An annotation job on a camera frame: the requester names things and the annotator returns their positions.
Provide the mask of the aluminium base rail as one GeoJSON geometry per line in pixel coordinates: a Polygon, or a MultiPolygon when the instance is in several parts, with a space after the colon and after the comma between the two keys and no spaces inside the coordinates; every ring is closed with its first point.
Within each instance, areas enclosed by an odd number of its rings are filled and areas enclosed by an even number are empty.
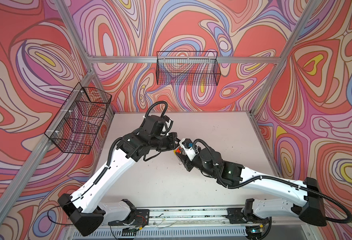
{"type": "Polygon", "coordinates": [[[289,217],[270,223],[235,224],[227,206],[149,208],[148,223],[135,233],[102,224],[87,240],[311,240],[306,224],[289,217]]]}

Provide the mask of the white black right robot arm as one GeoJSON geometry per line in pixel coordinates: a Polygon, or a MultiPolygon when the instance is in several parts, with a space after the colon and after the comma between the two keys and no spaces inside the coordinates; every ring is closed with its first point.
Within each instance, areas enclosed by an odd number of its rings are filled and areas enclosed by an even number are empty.
{"type": "Polygon", "coordinates": [[[275,196],[272,200],[247,199],[242,210],[244,221],[284,216],[317,227],[327,225],[324,200],[314,178],[294,181],[264,175],[241,164],[224,161],[219,152],[211,154],[207,149],[196,154],[194,150],[179,147],[175,154],[188,172],[196,168],[226,189],[244,188],[275,196]]]}

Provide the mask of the aluminium frame extrusion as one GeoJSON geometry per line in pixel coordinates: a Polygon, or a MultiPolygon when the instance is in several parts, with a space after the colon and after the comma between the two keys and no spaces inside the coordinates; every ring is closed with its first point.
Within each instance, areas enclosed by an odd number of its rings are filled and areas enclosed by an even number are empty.
{"type": "MultiPolygon", "coordinates": [[[[106,14],[85,33],[98,1],[66,1],[89,57],[280,57],[307,1],[103,1],[106,14]]],[[[0,1],[0,198],[72,88],[87,73],[55,1],[0,1]]],[[[229,100],[155,84],[154,64],[99,63],[115,110],[143,111],[163,97],[174,111],[249,110],[255,87],[229,100]]]]}

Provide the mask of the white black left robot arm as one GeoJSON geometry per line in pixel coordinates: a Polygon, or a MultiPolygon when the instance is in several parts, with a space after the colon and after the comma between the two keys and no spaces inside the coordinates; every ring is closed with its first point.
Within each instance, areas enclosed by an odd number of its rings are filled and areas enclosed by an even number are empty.
{"type": "Polygon", "coordinates": [[[158,153],[177,147],[173,121],[166,115],[145,115],[139,128],[117,138],[111,145],[105,164],[78,190],[63,194],[58,204],[84,237],[110,222],[134,220],[135,206],[127,199],[106,204],[101,200],[112,185],[139,160],[149,160],[151,150],[158,153]]]}

